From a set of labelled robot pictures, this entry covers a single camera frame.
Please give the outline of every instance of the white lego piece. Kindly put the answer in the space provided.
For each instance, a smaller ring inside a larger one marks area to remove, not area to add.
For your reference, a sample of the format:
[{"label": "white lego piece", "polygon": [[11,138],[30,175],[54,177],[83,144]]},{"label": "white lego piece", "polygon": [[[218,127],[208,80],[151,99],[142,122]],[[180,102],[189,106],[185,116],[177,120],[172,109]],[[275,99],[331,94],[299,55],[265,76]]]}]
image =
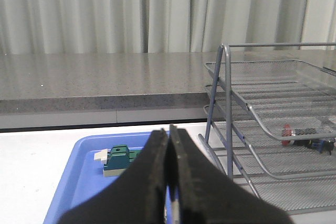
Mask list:
[{"label": "white lego piece", "polygon": [[107,163],[107,149],[103,149],[100,152],[95,153],[93,160],[100,161],[105,165]]}]

